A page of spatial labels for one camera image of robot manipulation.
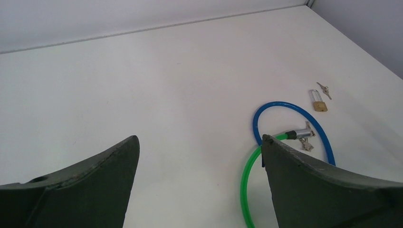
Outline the brass padlock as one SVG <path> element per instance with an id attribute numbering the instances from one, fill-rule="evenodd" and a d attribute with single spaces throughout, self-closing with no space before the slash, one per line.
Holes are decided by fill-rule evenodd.
<path id="1" fill-rule="evenodd" d="M 317 90 L 311 89 L 309 94 L 311 96 L 313 108 L 316 112 L 328 111 L 326 103 L 322 100 L 321 95 Z"/>

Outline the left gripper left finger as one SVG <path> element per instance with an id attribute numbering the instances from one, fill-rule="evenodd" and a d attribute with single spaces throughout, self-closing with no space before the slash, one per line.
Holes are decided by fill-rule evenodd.
<path id="1" fill-rule="evenodd" d="M 139 155 L 133 135 L 59 171 L 1 185 L 1 227 L 121 228 Z"/>

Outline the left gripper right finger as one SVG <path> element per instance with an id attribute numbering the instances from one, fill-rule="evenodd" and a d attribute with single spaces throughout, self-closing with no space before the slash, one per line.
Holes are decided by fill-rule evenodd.
<path id="1" fill-rule="evenodd" d="M 270 135 L 261 153 L 279 227 L 402 227 L 402 183 L 338 168 Z"/>

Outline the green lock keys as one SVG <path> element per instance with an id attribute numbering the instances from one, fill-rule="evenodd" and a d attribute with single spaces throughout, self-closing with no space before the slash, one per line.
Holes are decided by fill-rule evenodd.
<path id="1" fill-rule="evenodd" d="M 315 137 L 316 134 L 315 134 L 315 132 L 313 131 L 313 129 L 311 128 L 309 121 L 306 121 L 306 127 L 307 127 L 307 129 L 309 130 L 309 135 L 307 135 L 307 137 Z"/>

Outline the padlock key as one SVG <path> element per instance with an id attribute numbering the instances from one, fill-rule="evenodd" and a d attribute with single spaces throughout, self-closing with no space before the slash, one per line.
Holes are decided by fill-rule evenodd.
<path id="1" fill-rule="evenodd" d="M 322 92 L 330 99 L 332 100 L 332 97 L 330 96 L 329 93 L 329 87 L 328 86 L 324 86 L 322 84 L 320 84 L 319 82 L 317 82 L 317 84 L 320 86 L 320 88 L 322 89 Z"/>

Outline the blue cable lock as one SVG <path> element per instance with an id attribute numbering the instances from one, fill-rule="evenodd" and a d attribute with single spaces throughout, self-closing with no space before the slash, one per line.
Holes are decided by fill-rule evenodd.
<path id="1" fill-rule="evenodd" d="M 323 145 L 326 160 L 331 165 L 336 165 L 330 141 L 323 127 L 305 109 L 283 101 L 274 101 L 263 104 L 254 113 L 252 118 L 252 132 L 256 144 L 262 145 L 262 134 L 284 134 L 294 128 L 296 122 L 308 121 L 315 128 Z"/>

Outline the green cable lock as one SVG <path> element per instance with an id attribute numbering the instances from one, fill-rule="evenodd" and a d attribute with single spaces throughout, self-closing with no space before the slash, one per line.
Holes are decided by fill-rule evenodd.
<path id="1" fill-rule="evenodd" d="M 307 137 L 309 135 L 309 130 L 307 128 L 305 129 L 299 129 L 299 130 L 291 130 L 285 133 L 281 133 L 277 136 L 275 136 L 276 139 L 282 141 L 282 140 L 299 140 L 299 138 L 309 138 Z M 258 143 L 258 148 L 252 153 L 252 155 L 248 158 L 242 175 L 241 175 L 241 180 L 240 180 L 240 205 L 241 205 L 241 211 L 242 215 L 246 224 L 246 227 L 248 228 L 254 228 L 255 224 L 253 222 L 251 212 L 249 209 L 249 201 L 248 201 L 248 183 L 249 183 L 249 176 L 251 173 L 251 170 L 254 166 L 255 161 L 257 158 L 261 155 L 261 144 L 262 142 Z"/>

